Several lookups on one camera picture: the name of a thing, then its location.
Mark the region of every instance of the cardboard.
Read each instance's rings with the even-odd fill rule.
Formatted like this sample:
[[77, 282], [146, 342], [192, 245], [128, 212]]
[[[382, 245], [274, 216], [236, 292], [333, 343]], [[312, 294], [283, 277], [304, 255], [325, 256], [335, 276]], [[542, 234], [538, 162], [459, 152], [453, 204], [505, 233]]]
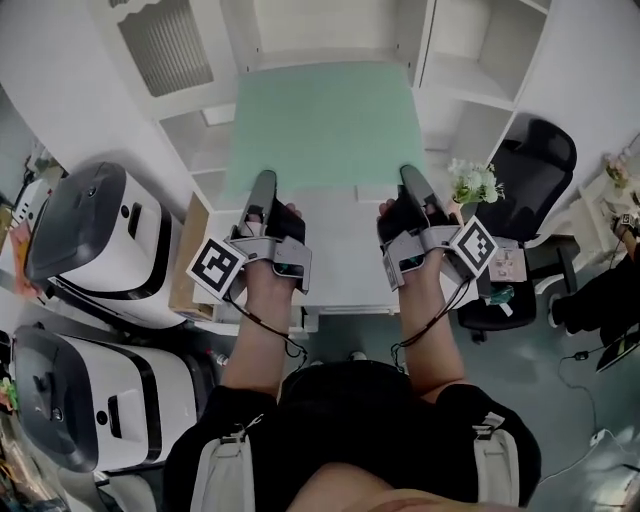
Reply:
[[193, 302], [196, 283], [187, 275], [187, 268], [202, 244], [207, 229], [209, 212], [195, 194], [191, 197], [189, 210], [182, 228], [178, 257], [173, 271], [169, 308], [188, 320], [211, 321], [213, 306]]

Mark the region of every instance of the floor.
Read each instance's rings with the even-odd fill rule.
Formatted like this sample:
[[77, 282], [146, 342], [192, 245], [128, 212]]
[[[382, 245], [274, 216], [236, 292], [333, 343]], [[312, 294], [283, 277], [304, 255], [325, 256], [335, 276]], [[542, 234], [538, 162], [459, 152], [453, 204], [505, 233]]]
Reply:
[[[578, 277], [584, 283], [590, 275]], [[559, 291], [560, 286], [549, 291], [554, 290]], [[539, 297], [535, 323], [490, 333], [481, 346], [471, 341], [468, 331], [459, 327], [455, 315], [451, 315], [468, 379], [515, 410], [529, 426], [542, 450], [543, 476], [580, 459], [589, 450], [594, 433], [590, 399], [584, 390], [568, 389], [560, 381], [560, 359], [601, 346], [597, 333], [569, 338], [562, 330], [552, 329], [543, 314], [547, 298], [548, 294]], [[319, 332], [304, 345], [309, 361], [346, 359], [351, 351], [362, 350], [370, 359], [390, 363], [389, 349], [399, 339], [397, 316], [325, 316], [321, 317]], [[229, 353], [232, 340], [207, 336], [199, 343]], [[635, 473], [621, 464], [640, 463], [640, 457], [631, 453], [640, 453], [640, 350], [596, 374], [599, 357], [600, 353], [595, 353], [586, 361], [566, 360], [562, 375], [568, 382], [591, 390], [598, 430], [610, 430], [622, 448], [607, 435], [582, 463], [542, 484], [530, 510], [619, 510], [625, 499]], [[297, 365], [298, 361], [289, 360], [288, 370]]]

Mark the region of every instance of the cable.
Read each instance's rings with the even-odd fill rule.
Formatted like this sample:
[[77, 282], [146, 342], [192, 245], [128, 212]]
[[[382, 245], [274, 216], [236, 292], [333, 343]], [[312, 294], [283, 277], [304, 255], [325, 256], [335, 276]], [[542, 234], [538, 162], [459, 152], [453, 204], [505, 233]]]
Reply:
[[562, 376], [562, 372], [560, 371], [562, 369], [562, 363], [564, 361], [566, 361], [567, 359], [575, 359], [576, 361], [584, 361], [584, 359], [576, 359], [577, 354], [574, 354], [573, 356], [567, 356], [567, 357], [563, 357], [562, 359], [560, 359], [560, 362], [558, 363], [558, 370], [557, 370], [557, 374], [558, 374], [558, 378], [560, 379], [560, 382], [562, 382], [567, 388], [571, 389], [571, 390], [576, 390], [576, 389], [580, 389], [582, 391], [584, 391], [587, 394], [587, 397], [589, 397], [589, 402], [591, 403], [591, 415], [593, 417], [593, 429], [591, 430], [592, 435], [595, 435], [596, 432], [598, 432], [598, 417], [596, 414], [596, 402], [593, 399], [593, 395], [591, 394], [591, 391], [589, 391], [589, 388], [587, 388], [586, 386], [582, 386], [580, 384], [571, 384], [570, 382], [568, 382], [563, 376]]
[[618, 249], [621, 243], [622, 243], [622, 240], [619, 239], [618, 243], [616, 244], [616, 248], [613, 250], [613, 254], [611, 255], [611, 261], [609, 262], [609, 270], [611, 270], [611, 267], [613, 267], [613, 260], [616, 259], [616, 254], [618, 253]]
[[[558, 363], [558, 378], [560, 379], [560, 381], [569, 389], [580, 389], [582, 391], [584, 391], [587, 396], [589, 397], [589, 402], [591, 403], [591, 413], [593, 416], [593, 436], [595, 436], [596, 434], [598, 434], [599, 432], [605, 432], [606, 434], [609, 434], [611, 436], [611, 438], [613, 439], [613, 442], [618, 446], [618, 448], [620, 448], [620, 450], [627, 454], [627, 455], [634, 455], [634, 456], [638, 456], [637, 453], [635, 452], [630, 452], [629, 450], [626, 450], [616, 439], [616, 437], [613, 435], [613, 433], [606, 428], [603, 429], [599, 429], [598, 428], [598, 417], [596, 414], [596, 403], [595, 400], [593, 399], [593, 395], [591, 394], [591, 391], [589, 390], [589, 388], [587, 388], [586, 386], [582, 386], [579, 384], [571, 384], [569, 382], [567, 382], [567, 380], [562, 376], [562, 373], [560, 372], [561, 367], [562, 367], [562, 363], [564, 361], [566, 361], [567, 359], [573, 359], [575, 361], [584, 361], [585, 359], [589, 358], [589, 354], [593, 354], [594, 352], [598, 352], [600, 350], [603, 350], [604, 346], [602, 347], [598, 347], [596, 349], [593, 350], [585, 350], [582, 352], [576, 352], [575, 354], [573, 354], [572, 356], [566, 356], [560, 359], [560, 362]], [[582, 461], [584, 461], [587, 457], [589, 457], [589, 455], [591, 455], [593, 453], [593, 450], [595, 450], [597, 448], [597, 446], [600, 444], [601, 440], [596, 440], [595, 444], [593, 446], [591, 446], [591, 448], [589, 448], [589, 450], [587, 451], [587, 453], [585, 453], [582, 457], [580, 457], [577, 461], [575, 461], [573, 464], [567, 466], [564, 469], [561, 469], [560, 471], [557, 471], [556, 473], [552, 473], [546, 477], [544, 477], [542, 480], [540, 480], [540, 483], [538, 485], [542, 485], [543, 483], [545, 483], [547, 480], [550, 480], [552, 478], [555, 478], [557, 476], [560, 476], [564, 473], [566, 473], [567, 471], [572, 470], [573, 468], [575, 468], [578, 464], [580, 464]]]
[[[302, 356], [302, 363], [300, 363], [300, 365], [294, 370], [294, 371], [298, 371], [300, 369], [302, 369], [302, 367], [305, 365], [305, 363], [307, 362], [307, 359], [309, 357], [309, 353], [307, 352], [307, 349], [305, 349], [302, 345], [299, 345], [298, 343], [296, 343], [295, 341], [293, 341], [291, 338], [289, 338], [289, 336], [287, 336], [287, 334], [278, 331], [277, 329], [274, 329], [273, 327], [269, 326], [268, 324], [264, 323], [260, 317], [258, 317], [257, 315], [254, 315], [253, 313], [251, 313], [251, 311], [247, 311], [246, 309], [238, 306], [238, 304], [236, 304], [236, 302], [231, 298], [231, 295], [229, 294], [229, 292], [227, 292], [224, 296], [224, 300], [225, 302], [231, 304], [236, 310], [238, 310], [243, 316], [247, 317], [249, 320], [251, 320], [253, 323], [259, 325], [260, 327], [262, 327], [263, 329], [266, 329], [267, 331], [280, 336], [284, 341], [284, 351], [285, 353], [291, 357], [292, 359], [297, 359], [298, 357]], [[293, 345], [294, 347], [296, 347], [298, 349], [298, 353], [297, 354], [292, 354], [289, 351], [289, 344]]]
[[542, 485], [543, 483], [545, 483], [547, 480], [551, 480], [552, 478], [555, 478], [557, 476], [560, 476], [564, 473], [566, 473], [567, 471], [571, 471], [573, 468], [575, 468], [578, 464], [580, 464], [582, 461], [584, 461], [587, 457], [589, 457], [589, 455], [591, 455], [591, 453], [593, 453], [593, 450], [595, 450], [598, 447], [597, 444], [594, 444], [591, 448], [589, 448], [589, 451], [587, 453], [585, 453], [582, 457], [580, 457], [577, 461], [575, 461], [573, 464], [571, 464], [570, 466], [567, 466], [564, 469], [561, 469], [560, 471], [556, 472], [556, 473], [551, 473], [548, 476], [545, 476], [542, 480], [540, 480], [540, 483], [538, 485]]
[[[416, 334], [414, 334], [410, 338], [404, 341], [401, 341], [400, 343], [394, 343], [391, 346], [391, 357], [393, 359], [393, 364], [398, 369], [398, 371], [404, 373], [404, 368], [402, 368], [402, 366], [398, 364], [398, 352], [400, 351], [400, 349], [407, 348], [415, 344], [418, 340], [422, 338], [422, 336], [424, 336], [427, 333], [427, 331], [429, 331], [435, 324], [437, 324], [445, 315], [447, 315], [452, 309], [455, 309], [455, 307], [462, 301], [462, 299], [465, 297], [465, 295], [469, 291], [470, 285], [471, 285], [471, 279], [467, 279], [462, 283], [460, 283], [460, 285], [458, 285], [458, 287], [456, 288], [456, 291], [453, 292], [453, 294], [451, 295], [447, 303], [444, 305], [444, 307], [438, 312], [438, 314], [436, 314], [436, 316], [434, 316], [427, 323], [427, 325], [425, 325], [420, 331], [418, 331]], [[462, 295], [458, 298], [458, 295], [460, 295], [460, 291], [462, 290], [463, 287], [465, 287], [465, 290], [462, 293]]]

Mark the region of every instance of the strap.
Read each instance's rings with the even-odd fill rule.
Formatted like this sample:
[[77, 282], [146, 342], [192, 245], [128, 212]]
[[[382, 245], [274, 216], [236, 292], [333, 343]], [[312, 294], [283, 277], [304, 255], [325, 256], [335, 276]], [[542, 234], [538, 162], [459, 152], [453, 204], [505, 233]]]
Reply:
[[[255, 418], [247, 429], [262, 419]], [[207, 443], [200, 454], [190, 512], [255, 512], [251, 442], [245, 428]]]
[[474, 426], [473, 450], [478, 470], [478, 502], [518, 506], [520, 468], [515, 439], [499, 427], [504, 418], [490, 412]]

